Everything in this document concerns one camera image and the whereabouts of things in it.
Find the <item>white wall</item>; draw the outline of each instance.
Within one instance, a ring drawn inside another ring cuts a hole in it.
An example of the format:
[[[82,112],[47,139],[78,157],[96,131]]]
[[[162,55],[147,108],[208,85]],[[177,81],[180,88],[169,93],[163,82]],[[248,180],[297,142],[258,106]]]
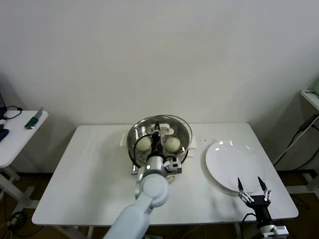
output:
[[[275,157],[310,114],[298,91],[319,72],[318,9],[317,0],[0,1],[1,93],[50,114],[15,167],[53,171],[80,124],[161,113],[248,121]]]

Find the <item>dark floor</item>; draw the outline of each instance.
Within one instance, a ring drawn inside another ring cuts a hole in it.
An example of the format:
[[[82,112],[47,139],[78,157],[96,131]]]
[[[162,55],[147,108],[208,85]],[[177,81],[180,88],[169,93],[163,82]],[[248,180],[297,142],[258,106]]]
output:
[[[22,174],[21,180],[15,185],[24,191],[28,186],[35,186],[35,191],[32,195],[33,199],[40,199],[45,190],[46,185],[50,180],[50,175],[25,175]],[[286,186],[305,185],[305,180],[298,175],[284,175],[282,180]],[[313,194],[297,195],[293,197],[298,210],[299,216],[292,220],[283,220],[291,233],[289,238],[292,239],[317,239],[319,238],[319,201]],[[9,195],[6,195],[6,215],[11,214],[17,202]],[[32,215],[33,210],[26,210],[27,215]],[[4,199],[0,201],[0,225],[4,223]],[[27,224],[17,231],[20,236],[29,235],[37,231],[40,227],[33,225],[31,219],[28,219]],[[105,235],[108,228],[94,228],[93,239],[101,239]],[[79,228],[79,231],[87,233],[88,228]],[[7,232],[6,226],[0,228],[0,239],[5,238]],[[171,226],[171,227],[150,227],[147,234],[163,236],[164,239],[234,239],[236,233],[232,224],[223,225],[205,225],[205,226]],[[6,239],[10,239],[11,234],[8,234]],[[30,239],[66,239],[67,237],[58,232],[53,227],[43,227],[37,234],[28,237]]]

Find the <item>white side table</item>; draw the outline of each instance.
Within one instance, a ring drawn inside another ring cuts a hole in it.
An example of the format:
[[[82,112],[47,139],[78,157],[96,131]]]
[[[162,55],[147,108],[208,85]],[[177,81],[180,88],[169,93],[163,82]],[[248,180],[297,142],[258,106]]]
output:
[[[266,170],[263,180],[272,190],[269,206],[272,218],[298,216],[294,202],[247,123],[190,126],[197,149],[169,185],[167,202],[151,213],[151,225],[236,223],[253,212],[236,193],[222,190],[205,167],[208,146],[223,139],[240,140],[258,152]],[[33,223],[55,226],[71,238],[85,237],[70,226],[112,225],[123,208],[135,201],[136,175],[131,175],[127,148],[120,146],[122,135],[130,128],[131,125],[78,127],[33,214]],[[263,191],[260,188],[254,194]]]
[[[19,180],[20,177],[9,167],[48,117],[48,113],[43,111],[42,116],[34,129],[24,129],[25,124],[36,114],[36,112],[37,111],[22,111],[16,118],[7,120],[4,128],[9,130],[9,134],[0,142],[0,168],[4,173],[10,176],[10,179],[7,180],[0,174],[0,188],[19,202],[13,213],[21,211],[23,208],[34,209],[39,202],[38,200],[30,199],[34,187],[28,187],[25,192],[22,192],[12,184],[14,180]],[[6,116],[12,117],[17,113],[19,113],[19,111],[7,111]]]
[[[300,94],[319,111],[319,98],[318,95],[312,90],[302,90]],[[290,194],[303,194],[314,193],[319,200],[319,175],[316,178],[312,178],[310,174],[303,174],[307,185],[302,186],[288,186],[286,187]]]

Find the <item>knife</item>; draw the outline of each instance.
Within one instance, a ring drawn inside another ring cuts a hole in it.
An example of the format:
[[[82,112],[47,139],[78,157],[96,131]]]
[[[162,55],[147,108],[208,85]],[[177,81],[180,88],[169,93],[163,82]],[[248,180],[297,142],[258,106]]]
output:
[[[33,116],[28,123],[26,123],[26,125],[24,126],[25,129],[32,129],[34,128],[34,126],[36,125],[36,123],[38,123],[39,118],[42,115],[42,111],[43,111],[43,107],[41,107],[39,109],[39,111],[35,114],[35,116]]]

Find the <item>white ceramic plate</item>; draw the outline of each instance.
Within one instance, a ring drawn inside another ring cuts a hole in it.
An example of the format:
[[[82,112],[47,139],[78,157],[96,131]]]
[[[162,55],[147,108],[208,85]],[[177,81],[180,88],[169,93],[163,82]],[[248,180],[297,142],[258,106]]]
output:
[[[206,153],[206,165],[214,179],[231,191],[238,192],[237,178],[245,192],[260,187],[258,176],[265,181],[260,157],[250,146],[238,141],[221,140],[212,144]]]

